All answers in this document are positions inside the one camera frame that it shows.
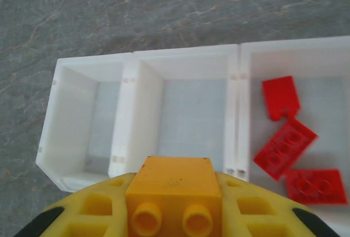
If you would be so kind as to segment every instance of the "white plastic bin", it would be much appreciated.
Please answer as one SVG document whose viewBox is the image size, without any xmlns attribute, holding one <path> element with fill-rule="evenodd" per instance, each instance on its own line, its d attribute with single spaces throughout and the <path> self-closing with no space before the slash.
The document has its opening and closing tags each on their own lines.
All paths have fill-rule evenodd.
<svg viewBox="0 0 350 237">
<path fill-rule="evenodd" d="M 59 59 L 37 165 L 61 189 L 106 180 L 124 61 L 130 54 Z"/>
<path fill-rule="evenodd" d="M 319 136 L 293 168 L 339 169 L 349 198 L 350 37 L 246 43 L 241 54 L 240 71 L 250 78 L 249 181 L 287 196 L 284 179 L 276 182 L 252 159 L 284 122 L 267 117 L 261 81 L 292 75 L 302 106 L 296 118 Z M 350 236 L 350 206 L 310 208 L 340 236 Z"/>
<path fill-rule="evenodd" d="M 149 155 L 210 157 L 234 175 L 237 55 L 220 45 L 59 59 L 38 166 L 68 192 L 137 172 Z"/>
<path fill-rule="evenodd" d="M 236 73 L 236 45 L 133 53 L 109 175 L 136 172 L 149 155 L 210 157 L 217 171 L 233 172 Z"/>
</svg>

